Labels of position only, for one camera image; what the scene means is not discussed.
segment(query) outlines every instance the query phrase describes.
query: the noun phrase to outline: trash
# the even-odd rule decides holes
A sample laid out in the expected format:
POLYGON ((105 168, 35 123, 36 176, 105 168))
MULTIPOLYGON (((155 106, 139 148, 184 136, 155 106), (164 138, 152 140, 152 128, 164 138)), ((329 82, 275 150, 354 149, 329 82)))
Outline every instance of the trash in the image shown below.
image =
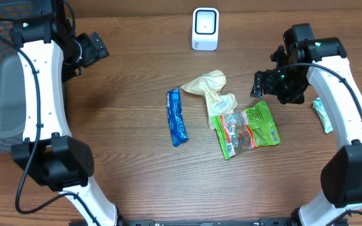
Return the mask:
POLYGON ((214 129, 212 116, 232 114, 237 107, 234 94, 220 95, 220 91, 226 84, 226 76, 220 70, 201 75, 191 82, 181 86, 188 93, 203 95, 206 99, 208 125, 214 129))
POLYGON ((167 92, 167 119, 174 147, 189 140, 182 119, 180 88, 167 92))
POLYGON ((322 125, 324 126, 325 132, 328 134, 333 131, 331 121, 326 114, 324 104, 322 103, 321 99, 318 97, 314 101, 312 101, 312 107, 317 112, 319 119, 321 120, 322 125))
POLYGON ((265 101, 225 116, 213 116, 225 159, 260 146, 280 144, 276 125, 265 101))

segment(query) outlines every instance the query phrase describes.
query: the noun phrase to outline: gray plastic container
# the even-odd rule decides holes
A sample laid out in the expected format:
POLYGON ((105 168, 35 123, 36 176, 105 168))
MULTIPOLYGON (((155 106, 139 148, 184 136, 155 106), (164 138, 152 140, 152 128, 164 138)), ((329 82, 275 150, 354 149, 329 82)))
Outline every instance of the gray plastic container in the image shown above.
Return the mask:
MULTIPOLYGON (((31 13, 31 1, 0 0, 0 18, 17 19, 31 13)), ((9 22, 0 22, 0 35, 7 40, 9 22)), ((22 143, 25 129, 26 100, 23 69, 17 52, 0 41, 0 152, 22 143)))

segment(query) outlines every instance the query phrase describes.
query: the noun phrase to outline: white plastic bag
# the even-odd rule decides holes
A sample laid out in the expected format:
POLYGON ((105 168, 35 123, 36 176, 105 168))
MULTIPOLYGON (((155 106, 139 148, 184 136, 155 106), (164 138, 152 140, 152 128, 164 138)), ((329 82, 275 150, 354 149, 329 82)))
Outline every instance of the white plastic bag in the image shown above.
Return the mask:
POLYGON ((207 123, 211 129, 215 129, 212 116, 232 114, 237 107, 234 94, 220 95, 225 84, 226 76, 220 70, 215 70, 181 86, 186 92, 205 97, 207 115, 209 116, 207 123))

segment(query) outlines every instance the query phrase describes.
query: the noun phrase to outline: black cable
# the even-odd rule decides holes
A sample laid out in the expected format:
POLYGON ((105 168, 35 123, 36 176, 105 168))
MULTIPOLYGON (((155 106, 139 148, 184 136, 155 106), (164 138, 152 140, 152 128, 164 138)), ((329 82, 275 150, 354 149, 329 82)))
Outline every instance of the black cable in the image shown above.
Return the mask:
POLYGON ((76 34, 76 27, 75 27, 75 13, 74 10, 72 9, 72 7, 70 6, 69 2, 67 0, 64 1, 65 5, 67 5, 70 14, 72 15, 72 34, 75 35, 76 34))
POLYGON ((346 215, 349 215, 351 217, 352 213, 357 213, 362 215, 362 212, 359 210, 346 210, 345 212, 343 212, 342 214, 340 214, 338 217, 336 217, 334 220, 332 220, 331 222, 329 222, 328 224, 326 224, 326 226, 332 226, 335 223, 337 223, 338 221, 342 220, 346 215))
MULTIPOLYGON (((6 19, 6 18, 0 18, 0 21, 14 22, 13 19, 6 19)), ((73 193, 73 192, 66 192, 66 193, 62 193, 60 195, 57 195, 56 197, 50 199, 49 201, 41 204, 39 207, 36 207, 36 208, 34 208, 32 210, 22 210, 20 208, 19 200, 20 200, 21 192, 22 192, 22 189, 23 189, 23 185, 25 184, 25 180, 26 180, 27 174, 29 172, 29 168, 31 166, 31 163, 33 162, 33 158, 35 157, 35 153, 37 152, 37 145, 38 145, 38 141, 40 140, 40 132, 41 132, 41 128, 43 127, 43 125, 41 124, 40 86, 39 86, 38 77, 37 77, 38 71, 36 71, 36 68, 35 68, 34 64, 31 62, 31 60, 29 59, 29 57, 22 50, 20 50, 16 46, 14 46, 12 43, 10 43, 8 40, 3 38, 2 36, 0 36, 0 41, 7 44, 8 46, 10 46, 14 50, 16 50, 18 53, 20 53, 22 55, 22 57, 29 63, 29 66, 31 67, 31 72, 32 72, 33 77, 35 79, 35 86, 36 86, 36 104, 37 104, 37 107, 36 107, 36 111, 37 111, 37 113, 36 113, 36 116, 37 116, 37 119, 36 119, 37 120, 37 123, 36 123, 36 137, 35 137, 35 141, 33 143, 33 148, 32 148, 31 153, 30 153, 29 161, 27 162, 25 170, 23 171, 23 175, 22 175, 22 178, 21 178, 20 183, 19 183, 18 191, 16 192, 16 198, 15 198, 15 208, 16 208, 16 210, 19 213, 22 213, 22 214, 35 213, 35 212, 41 210, 42 208, 48 206, 49 204, 53 203, 55 200, 58 200, 59 198, 70 195, 70 196, 73 196, 74 199, 78 199, 79 203, 85 208, 85 211, 90 216, 90 218, 93 220, 93 223, 96 223, 97 226, 100 226, 100 223, 93 216, 93 214, 91 213, 91 211, 89 210, 87 205, 84 203, 84 201, 80 198, 80 196, 78 196, 78 194, 73 193)))
POLYGON ((354 93, 353 89, 350 87, 350 85, 347 83, 347 80, 345 78, 343 78, 342 76, 340 76, 338 73, 336 73, 334 70, 331 70, 327 67, 324 67, 322 65, 318 65, 318 64, 315 64, 315 63, 293 63, 293 64, 290 64, 290 65, 285 65, 285 66, 282 66, 282 67, 279 67, 279 68, 276 68, 275 70, 285 70, 285 69, 288 69, 288 68, 292 68, 292 67, 301 67, 301 66, 310 66, 310 67, 316 67, 316 68, 320 68, 326 72, 329 72, 330 74, 334 75, 336 78, 338 78, 343 84, 344 86, 347 88, 347 90, 349 91, 351 97, 353 98, 353 101, 354 101, 354 104, 356 105, 357 107, 357 111, 358 111, 358 114, 361 118, 361 121, 362 121, 362 108, 361 108, 361 105, 357 99, 357 96, 356 94, 354 93))

